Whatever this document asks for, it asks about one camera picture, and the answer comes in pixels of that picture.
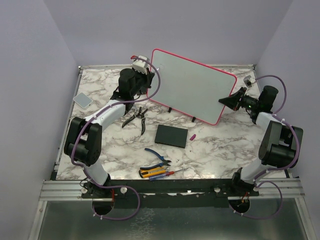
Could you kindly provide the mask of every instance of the white board surface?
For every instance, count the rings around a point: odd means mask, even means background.
[[[225,106],[219,99],[228,97],[237,77],[184,57],[155,49],[152,64],[159,68],[160,89],[152,101],[216,125]],[[147,96],[155,92],[158,76],[155,75]]]

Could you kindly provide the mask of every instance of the black eraser block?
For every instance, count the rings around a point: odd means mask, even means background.
[[[185,148],[187,144],[188,129],[158,125],[154,142],[179,148]]]

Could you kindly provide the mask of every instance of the red whiteboard frame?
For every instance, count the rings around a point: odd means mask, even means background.
[[[175,56],[175,57],[178,57],[178,58],[181,58],[181,59],[184,59],[184,60],[193,62],[193,63],[195,63],[195,64],[199,64],[199,65],[202,65],[202,66],[204,66],[204,67],[207,67],[207,68],[210,68],[210,69],[214,69],[214,70],[217,70],[217,71],[222,72],[222,73],[224,73],[224,74],[228,74],[228,75],[233,76],[234,79],[235,79],[235,81],[234,81],[234,84],[233,84],[233,87],[232,87],[232,89],[231,89],[231,91],[230,91],[229,96],[230,96],[231,93],[233,92],[233,90],[234,90],[234,88],[235,88],[235,86],[236,86],[236,83],[237,83],[237,81],[238,81],[237,76],[234,75],[234,74],[232,74],[232,73],[223,71],[223,70],[218,69],[218,68],[215,68],[215,67],[213,67],[213,66],[208,66],[208,65],[203,64],[203,63],[201,63],[201,62],[197,62],[197,61],[191,60],[191,59],[189,59],[189,58],[186,58],[186,57],[183,57],[183,56],[179,56],[179,55],[177,55],[177,54],[174,54],[174,53],[172,53],[172,52],[168,52],[168,51],[165,51],[165,50],[162,50],[162,49],[159,49],[159,48],[155,48],[155,49],[152,51],[151,63],[153,63],[154,52],[155,52],[155,51],[164,52],[164,53],[166,53],[166,54],[170,54],[170,55],[173,55],[173,56]],[[155,103],[157,103],[157,104],[163,105],[163,106],[165,106],[165,107],[167,107],[167,108],[171,108],[170,106],[167,106],[167,105],[165,105],[165,104],[163,104],[163,103],[161,103],[161,102],[155,101],[155,100],[153,100],[152,98],[150,98],[150,100],[153,101],[153,102],[155,102]],[[215,126],[215,125],[218,124],[218,122],[219,122],[219,120],[220,120],[220,118],[221,118],[221,115],[222,115],[222,113],[224,112],[225,107],[226,107],[226,106],[223,106],[222,111],[221,111],[221,113],[220,113],[220,116],[219,116],[218,120],[216,121],[216,123],[210,123],[210,122],[204,121],[204,120],[202,120],[202,119],[200,119],[200,118],[197,118],[197,119],[200,120],[200,121],[202,121],[202,122],[204,122],[204,123],[206,123],[206,124]],[[172,109],[175,110],[175,111],[177,111],[177,112],[179,112],[179,113],[182,113],[182,114],[184,114],[184,115],[190,116],[190,117],[192,117],[192,118],[194,117],[194,116],[191,116],[191,115],[189,115],[189,114],[187,114],[187,113],[185,113],[185,112],[183,112],[183,111],[180,111],[180,110],[178,110],[178,109],[175,109],[175,108],[172,108]]]

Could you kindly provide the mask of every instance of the pink marker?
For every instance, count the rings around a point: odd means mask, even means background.
[[[193,136],[192,137],[190,137],[190,140],[192,141],[193,139],[195,139],[196,138],[196,135],[195,134],[193,134]]]

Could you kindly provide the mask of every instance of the robotic arm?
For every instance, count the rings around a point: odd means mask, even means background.
[[[297,143],[290,128],[272,116],[271,108],[278,90],[273,86],[265,86],[258,99],[246,95],[246,90],[247,88],[241,87],[231,96],[219,100],[220,103],[234,111],[238,111],[240,107],[250,111],[252,122],[265,131],[258,157],[251,164],[240,168],[233,174],[232,186],[237,192],[251,192],[255,186],[254,181],[265,177],[269,173],[268,169],[288,166],[297,151]],[[295,126],[292,128],[301,143],[303,130]],[[266,172],[256,178],[262,171]]]
[[[139,58],[149,61],[148,58],[143,56],[139,56]],[[120,72],[119,86],[113,92],[110,101],[101,109],[114,105],[117,102],[133,101],[134,96],[141,88],[151,87],[154,75],[154,73],[149,71],[147,63],[142,60],[135,60],[132,68],[125,68]],[[107,186],[110,180],[110,175],[104,170],[101,162],[98,160],[101,154],[102,132],[114,121],[126,115],[133,106],[133,103],[128,102],[117,104],[110,107],[101,115],[98,114],[101,111],[99,109],[94,114],[85,118],[75,117],[70,123],[63,149],[64,153],[69,157],[72,156],[72,151],[81,129],[90,119],[94,118],[83,132],[83,135],[87,134],[87,138],[81,138],[76,145],[74,160],[81,162],[88,176],[99,185]]]

